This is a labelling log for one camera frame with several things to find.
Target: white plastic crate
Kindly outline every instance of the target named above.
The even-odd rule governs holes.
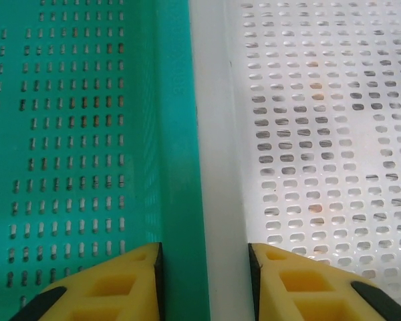
[[[247,241],[401,303],[401,1],[191,12],[213,318],[252,317]]]

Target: white plastic surface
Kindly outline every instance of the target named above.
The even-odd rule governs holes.
[[[401,303],[401,1],[228,1],[247,238]]]

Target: green plastic surface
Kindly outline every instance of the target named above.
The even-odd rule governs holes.
[[[168,320],[208,320],[187,0],[0,0],[0,320],[162,241]]]

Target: yellow plastic block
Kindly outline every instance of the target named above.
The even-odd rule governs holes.
[[[160,244],[148,244],[53,283],[65,294],[40,321],[158,321],[154,264]]]
[[[383,321],[351,287],[367,279],[276,247],[252,244],[260,267],[259,321]]]

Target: green plastic crate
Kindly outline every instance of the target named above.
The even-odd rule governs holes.
[[[161,241],[169,320],[208,320],[186,0],[0,0],[0,320]]]

